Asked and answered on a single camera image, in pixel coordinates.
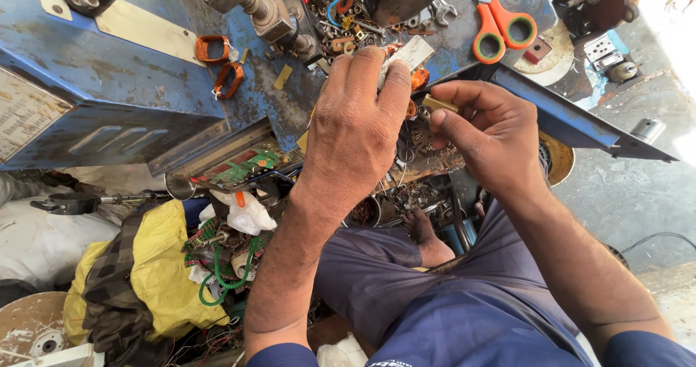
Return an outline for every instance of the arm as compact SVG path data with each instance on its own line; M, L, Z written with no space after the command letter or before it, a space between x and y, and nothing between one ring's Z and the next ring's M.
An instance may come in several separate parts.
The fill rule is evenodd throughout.
M266 251L244 319L246 360L266 347L307 343L307 311L326 240L394 159L411 94L403 61L392 63L378 99L384 53L366 47L331 66L309 129L302 174Z
M472 174L498 199L551 294L600 360L609 339L623 331L673 339L645 287L546 185L538 160L535 105L485 82L448 82L433 87L432 95L460 106L460 115L432 113L435 147L451 141Z

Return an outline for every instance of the bare foot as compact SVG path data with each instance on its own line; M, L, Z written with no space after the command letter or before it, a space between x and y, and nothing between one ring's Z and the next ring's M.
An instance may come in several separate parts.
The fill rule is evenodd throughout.
M453 259L455 253L435 236L428 216L418 207L401 215L404 227L420 249L422 266L436 267Z

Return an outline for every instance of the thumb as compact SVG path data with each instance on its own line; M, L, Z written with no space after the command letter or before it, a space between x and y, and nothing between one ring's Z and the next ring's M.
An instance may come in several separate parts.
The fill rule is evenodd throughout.
M436 148L451 142L462 155L474 156L488 139L487 135L474 127L464 117L447 109L437 109L430 115L430 131L436 134Z

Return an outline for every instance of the scissor handle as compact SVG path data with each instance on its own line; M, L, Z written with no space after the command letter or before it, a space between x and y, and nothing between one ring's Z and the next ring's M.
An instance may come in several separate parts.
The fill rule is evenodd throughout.
M493 17L496 19L498 28L500 29L500 34L505 39L505 43L511 49L524 49L532 44L534 39L537 37L537 23L534 19L525 13L510 13L500 6L499 0L491 0L488 3ZM529 31L529 36L522 41L515 41L510 36L510 26L514 23L520 23L527 27Z
M481 61L483 64L497 63L502 59L502 55L505 54L505 43L503 42L498 26L496 25L496 20L493 19L493 14L488 4L479 4L476 6L476 9L478 9L481 15L481 30L479 30L479 33L474 37L474 56L476 56L476 60ZM498 53L494 56L484 56L481 52L481 42L486 38L498 43Z

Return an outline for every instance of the navy blue shirt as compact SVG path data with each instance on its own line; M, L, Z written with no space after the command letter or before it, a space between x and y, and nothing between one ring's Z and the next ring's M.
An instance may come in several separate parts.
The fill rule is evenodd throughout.
M409 304L394 327L366 367L592 366L558 321L515 292L487 281L461 279L431 287ZM603 364L696 366L696 355L663 336L626 331L609 340ZM308 348L286 343L258 352L247 365L318 363Z

